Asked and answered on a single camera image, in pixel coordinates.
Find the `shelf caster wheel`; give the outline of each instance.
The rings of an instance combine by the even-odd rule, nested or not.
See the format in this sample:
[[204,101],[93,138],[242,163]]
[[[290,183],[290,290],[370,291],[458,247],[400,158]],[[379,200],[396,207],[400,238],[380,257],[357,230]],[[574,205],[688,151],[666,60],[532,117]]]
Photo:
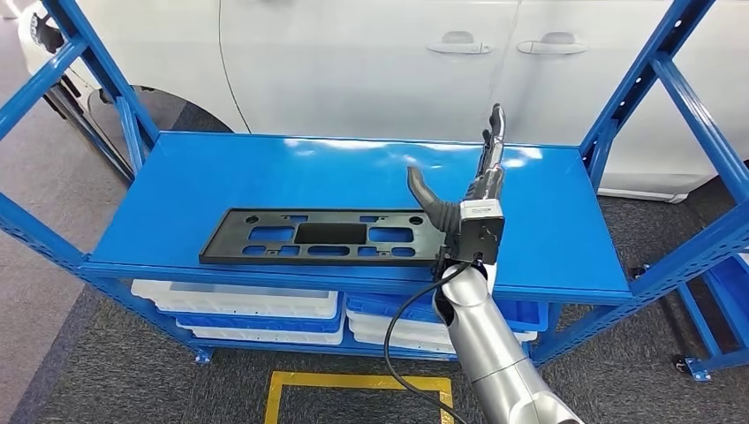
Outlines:
[[645,274],[648,269],[650,269],[649,263],[644,263],[641,267],[630,268],[630,276],[636,280]]
[[195,353],[195,363],[200,365],[207,365],[210,364],[211,356],[213,356],[213,351],[197,351]]
[[684,355],[674,355],[671,357],[671,364],[681,374],[691,375],[695,382],[709,382],[712,377],[705,369],[695,370],[698,361]]

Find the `gray carpet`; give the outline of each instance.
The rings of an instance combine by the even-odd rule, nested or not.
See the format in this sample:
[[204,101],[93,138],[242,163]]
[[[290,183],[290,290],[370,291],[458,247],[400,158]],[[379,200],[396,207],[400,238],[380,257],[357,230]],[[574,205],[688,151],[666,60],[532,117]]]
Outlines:
[[[216,125],[190,105],[175,124],[180,129]],[[730,205],[716,194],[719,189],[697,192],[678,205],[602,198],[623,265],[656,261],[714,219]],[[111,301],[92,301],[97,295],[89,290],[82,296],[68,321],[91,318],[51,393],[27,393],[21,403],[26,407],[11,422],[259,423],[274,370],[387,374],[378,359],[237,350],[219,350],[209,366],[197,366],[189,351]],[[565,308],[563,321],[581,309]],[[64,338],[70,345],[71,337]],[[542,373],[589,423],[749,422],[749,367],[716,371],[711,383],[697,384],[671,366],[670,356],[680,352],[703,355],[704,349],[680,301],[669,295]],[[398,361],[397,368],[405,375],[449,377],[456,409],[469,422],[483,422],[457,364]],[[435,408],[404,391],[287,388],[281,405],[280,422],[290,424],[438,422]]]

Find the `yellow tape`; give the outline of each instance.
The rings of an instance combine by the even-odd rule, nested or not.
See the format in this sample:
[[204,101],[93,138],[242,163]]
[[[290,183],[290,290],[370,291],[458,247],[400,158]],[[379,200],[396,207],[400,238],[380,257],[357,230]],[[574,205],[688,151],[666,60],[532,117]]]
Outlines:
[[[452,383],[445,377],[404,377],[405,380],[420,390],[438,391],[440,400],[452,406]],[[330,387],[335,389],[390,389],[405,390],[390,375],[347,375],[289,373],[274,371],[270,377],[268,403],[265,410],[265,424],[278,424],[278,410],[281,407],[281,392],[284,385],[307,387]],[[440,410],[441,424],[453,424],[452,417]]]

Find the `blue metal frame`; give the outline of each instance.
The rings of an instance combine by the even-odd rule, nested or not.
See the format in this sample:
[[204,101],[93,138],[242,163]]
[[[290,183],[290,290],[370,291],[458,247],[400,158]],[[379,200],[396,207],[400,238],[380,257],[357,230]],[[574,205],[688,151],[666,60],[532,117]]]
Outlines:
[[[538,364],[568,352],[598,332],[635,313],[674,289],[678,288],[683,294],[687,294],[685,283],[688,280],[725,260],[731,254],[745,249],[749,244],[749,219],[747,219],[749,217],[749,202],[747,202],[749,197],[749,170],[741,163],[739,157],[718,131],[707,110],[671,61],[713,1],[676,0],[673,2],[601,115],[583,139],[579,146],[579,152],[582,162],[586,165],[591,187],[597,189],[601,183],[613,139],[655,80],[660,79],[685,117],[700,145],[705,149],[708,157],[726,181],[726,186],[737,199],[738,205],[697,236],[658,261],[641,278],[632,282],[631,296],[626,293],[627,296],[623,297],[602,298],[600,303],[611,306],[595,307],[581,320],[559,333],[555,333],[554,328],[561,313],[562,305],[557,303],[552,306],[550,331],[542,335],[538,346],[531,352],[532,358]],[[106,93],[115,100],[134,165],[133,168],[136,171],[140,170],[145,161],[144,149],[153,149],[160,137],[153,120],[148,116],[135,92],[125,81],[124,76],[103,47],[101,40],[96,36],[78,5],[73,0],[43,0],[43,3],[54,16],[68,42],[0,109],[0,139],[29,111],[49,87],[57,82],[72,61],[76,57],[81,57]],[[95,264],[87,262],[86,255],[2,194],[0,194],[0,229],[71,274],[90,283],[124,307],[151,322],[158,329],[177,339],[183,345],[193,349],[196,360],[199,362],[208,362],[214,347],[378,356],[381,354],[379,347],[357,344],[350,337],[344,341],[342,346],[326,347],[199,339],[194,337],[190,331],[179,328],[173,318],[159,313],[152,302],[134,297],[126,286],[117,279],[111,276],[96,276],[97,268]],[[83,269],[81,265],[84,263],[88,266]],[[149,270],[137,265],[132,265],[128,269],[120,269],[122,272],[125,272],[125,270],[132,272],[132,276],[139,277],[154,276],[159,279],[184,281],[204,278],[204,276],[197,276],[195,273],[200,271],[195,269],[186,270],[182,274],[167,269]],[[209,274],[210,276],[223,276],[217,273]],[[229,275],[227,277],[229,279],[236,278]],[[569,301],[569,299],[537,300]],[[688,307],[692,307],[694,302],[691,295],[685,296],[685,303]],[[698,322],[698,327],[700,327],[700,333],[702,333],[707,325],[704,322]],[[715,340],[711,343],[708,339],[707,344],[708,350],[715,352],[717,348]],[[398,352],[396,355],[448,359],[444,355],[430,355],[413,351]],[[700,371],[711,367],[737,364],[741,359],[738,355],[730,353],[719,357],[715,356],[705,361],[692,361],[691,364],[694,364],[695,369],[701,367],[698,369]]]
[[[713,0],[677,0],[671,5],[596,119],[580,145],[580,151],[585,160],[592,158],[588,169],[596,186],[604,167],[601,162],[605,163],[616,132],[655,80],[660,79],[738,205],[632,282],[632,299],[615,307],[596,307],[564,331],[544,337],[532,352],[537,364],[557,358],[668,292],[683,287],[687,281],[749,243],[749,203],[746,202],[749,170],[671,60],[712,3]],[[685,302],[692,304],[693,299],[692,302],[690,299],[691,296]],[[700,332],[704,332],[707,325],[698,322],[698,327]],[[714,339],[711,342],[708,338],[707,343],[709,350],[717,348]]]
[[749,364],[749,266],[739,256],[732,256],[718,266],[710,269],[703,280],[715,298],[715,303],[723,312],[738,349],[734,352],[723,352],[713,337],[702,312],[692,298],[686,284],[679,286],[679,294],[685,302],[694,325],[707,347],[709,357],[705,360],[685,358],[685,372],[688,371],[698,382],[710,380],[709,371]]

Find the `blue plastic bin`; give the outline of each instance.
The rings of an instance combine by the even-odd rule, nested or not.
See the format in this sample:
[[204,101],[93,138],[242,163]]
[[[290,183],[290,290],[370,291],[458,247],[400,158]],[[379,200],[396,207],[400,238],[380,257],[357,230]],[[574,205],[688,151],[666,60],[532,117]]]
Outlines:
[[304,331],[313,333],[335,333],[341,327],[344,295],[338,293],[336,315],[329,319],[289,318],[238,314],[196,314],[193,312],[161,311],[173,316],[181,325],[190,327],[219,327],[228,329],[270,329],[274,331]]
[[[346,293],[346,308],[362,314],[393,316],[407,296],[368,293]],[[513,331],[546,331],[549,326],[549,304],[519,300],[495,299],[504,319]],[[418,298],[401,315],[401,319],[440,322],[432,310],[432,294]]]

